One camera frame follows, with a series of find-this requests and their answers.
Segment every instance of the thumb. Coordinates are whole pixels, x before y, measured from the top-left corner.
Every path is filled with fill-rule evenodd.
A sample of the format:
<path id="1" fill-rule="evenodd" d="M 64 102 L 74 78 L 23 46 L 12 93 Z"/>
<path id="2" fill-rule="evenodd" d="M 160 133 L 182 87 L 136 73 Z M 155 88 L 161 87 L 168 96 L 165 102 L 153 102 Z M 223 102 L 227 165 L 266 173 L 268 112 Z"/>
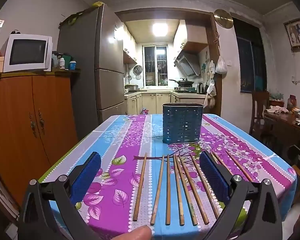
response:
<path id="1" fill-rule="evenodd" d="M 148 226 L 142 226 L 129 233 L 112 238 L 112 240 L 150 240 L 151 235 L 151 229 Z"/>

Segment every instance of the framed picture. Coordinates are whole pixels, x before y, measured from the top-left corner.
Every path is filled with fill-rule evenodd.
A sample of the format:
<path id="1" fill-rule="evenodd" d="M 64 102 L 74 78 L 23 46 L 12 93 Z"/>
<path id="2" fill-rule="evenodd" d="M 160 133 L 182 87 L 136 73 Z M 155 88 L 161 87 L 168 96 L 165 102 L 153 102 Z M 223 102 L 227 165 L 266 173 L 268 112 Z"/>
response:
<path id="1" fill-rule="evenodd" d="M 300 49 L 300 18 L 284 23 L 286 28 L 291 50 L 298 51 Z"/>

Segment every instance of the wooden door frame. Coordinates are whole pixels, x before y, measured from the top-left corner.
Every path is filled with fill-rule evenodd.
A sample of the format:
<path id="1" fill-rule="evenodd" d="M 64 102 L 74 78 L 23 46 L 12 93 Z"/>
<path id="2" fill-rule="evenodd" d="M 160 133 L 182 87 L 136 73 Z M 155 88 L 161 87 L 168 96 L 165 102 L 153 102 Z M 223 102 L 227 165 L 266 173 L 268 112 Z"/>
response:
<path id="1" fill-rule="evenodd" d="M 216 21 L 212 12 L 205 12 L 185 8 L 140 8 L 126 11 L 116 12 L 116 15 L 122 22 L 137 21 L 137 20 L 151 20 L 151 19 L 177 19 L 185 20 L 186 22 L 204 26 L 207 32 L 208 46 L 210 59 L 217 64 L 219 59 L 219 39 Z M 221 114 L 222 102 L 222 76 L 215 74 L 215 87 L 217 95 L 215 97 L 216 104 L 211 113 Z"/>

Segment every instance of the refrigerator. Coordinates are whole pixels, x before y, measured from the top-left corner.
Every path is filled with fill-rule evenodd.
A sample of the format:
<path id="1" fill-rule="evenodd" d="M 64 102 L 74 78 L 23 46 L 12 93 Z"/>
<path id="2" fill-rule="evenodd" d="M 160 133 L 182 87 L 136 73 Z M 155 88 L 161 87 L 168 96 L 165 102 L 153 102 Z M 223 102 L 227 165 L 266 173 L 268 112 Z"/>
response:
<path id="1" fill-rule="evenodd" d="M 57 51 L 76 61 L 71 77 L 74 120 L 79 139 L 112 115 L 126 114 L 123 41 L 115 38 L 123 23 L 107 5 L 80 15 L 60 28 Z"/>

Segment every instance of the silver screw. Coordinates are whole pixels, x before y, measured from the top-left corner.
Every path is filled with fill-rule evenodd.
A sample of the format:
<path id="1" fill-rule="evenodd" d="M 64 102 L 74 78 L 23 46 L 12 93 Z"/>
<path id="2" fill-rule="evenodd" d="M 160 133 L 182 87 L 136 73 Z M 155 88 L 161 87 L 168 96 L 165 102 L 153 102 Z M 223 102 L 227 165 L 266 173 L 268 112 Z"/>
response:
<path id="1" fill-rule="evenodd" d="M 65 181 L 67 179 L 67 176 L 66 175 L 61 175 L 59 177 L 59 181 Z"/>
<path id="2" fill-rule="evenodd" d="M 233 179 L 234 179 L 235 181 L 241 181 L 241 180 L 242 180 L 242 177 L 241 177 L 240 175 L 235 175 L 235 176 L 233 176 Z"/>
<path id="3" fill-rule="evenodd" d="M 35 184 L 36 184 L 36 182 L 37 182 L 37 181 L 36 181 L 35 179 L 31 179 L 31 180 L 30 180 L 30 185 L 32 185 L 32 186 L 33 186 L 33 185 L 35 185 Z"/>
<path id="4" fill-rule="evenodd" d="M 270 179 L 265 179 L 263 182 L 264 182 L 266 185 L 270 185 L 270 184 L 271 184 Z"/>

